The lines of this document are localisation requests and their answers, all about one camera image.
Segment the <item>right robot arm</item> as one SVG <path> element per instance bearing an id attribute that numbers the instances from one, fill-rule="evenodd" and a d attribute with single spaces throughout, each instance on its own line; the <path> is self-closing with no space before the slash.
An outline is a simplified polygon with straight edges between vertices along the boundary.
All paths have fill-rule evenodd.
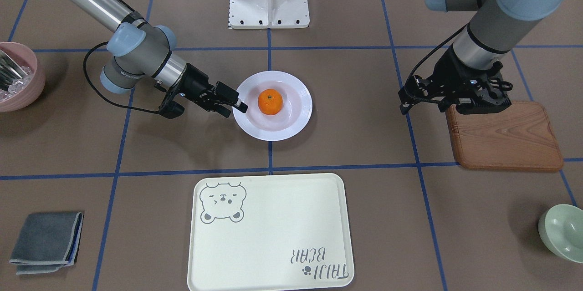
<path id="1" fill-rule="evenodd" d="M 109 92 L 129 92 L 142 77 L 151 77 L 156 81 L 155 88 L 165 93 L 154 111 L 164 118 L 184 113 L 184 107 L 174 100 L 176 96 L 225 118 L 232 108 L 241 113 L 248 110 L 233 88 L 221 82 L 210 84 L 208 75 L 175 54 L 176 36 L 168 27 L 150 25 L 122 0 L 70 1 L 113 33 L 104 43 L 112 58 L 100 74 Z"/>

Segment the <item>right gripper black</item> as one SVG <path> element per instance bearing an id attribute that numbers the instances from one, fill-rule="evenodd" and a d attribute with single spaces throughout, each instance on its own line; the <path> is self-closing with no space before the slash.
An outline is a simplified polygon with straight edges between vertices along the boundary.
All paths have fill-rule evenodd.
<path id="1" fill-rule="evenodd" d="M 183 96 L 206 111 L 216 112 L 225 118 L 231 115 L 232 107 L 242 114 L 248 111 L 248 105 L 239 99 L 239 92 L 227 84 L 217 82 L 211 84 L 209 77 L 194 65 L 187 63 L 185 69 L 174 87 L 176 95 Z"/>

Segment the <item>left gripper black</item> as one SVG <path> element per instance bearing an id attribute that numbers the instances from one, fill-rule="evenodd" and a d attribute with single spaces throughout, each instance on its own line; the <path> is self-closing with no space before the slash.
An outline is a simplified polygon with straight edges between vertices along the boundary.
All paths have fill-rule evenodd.
<path id="1" fill-rule="evenodd" d="M 398 92 L 400 112 L 405 115 L 418 103 L 438 104 L 435 97 L 443 97 L 438 105 L 440 111 L 455 106 L 462 115 L 498 114 L 511 106 L 511 100 L 504 97 L 490 102 L 479 98 L 472 89 L 475 80 L 485 74 L 501 73 L 500 61 L 486 70 L 473 69 L 465 65 L 455 54 L 453 48 L 445 51 L 435 64 L 433 74 L 428 79 L 408 77 Z"/>

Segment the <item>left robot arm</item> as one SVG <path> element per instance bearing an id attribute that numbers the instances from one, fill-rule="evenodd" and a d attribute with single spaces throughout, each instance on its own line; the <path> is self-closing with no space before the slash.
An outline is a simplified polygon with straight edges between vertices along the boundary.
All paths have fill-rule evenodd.
<path id="1" fill-rule="evenodd" d="M 470 21 L 446 39 L 448 50 L 433 73 L 422 78 L 414 71 L 399 90 L 400 112 L 422 102 L 444 112 L 497 114 L 511 106 L 513 85 L 501 74 L 501 58 L 509 53 L 563 0 L 424 0 L 433 11 L 472 11 Z"/>

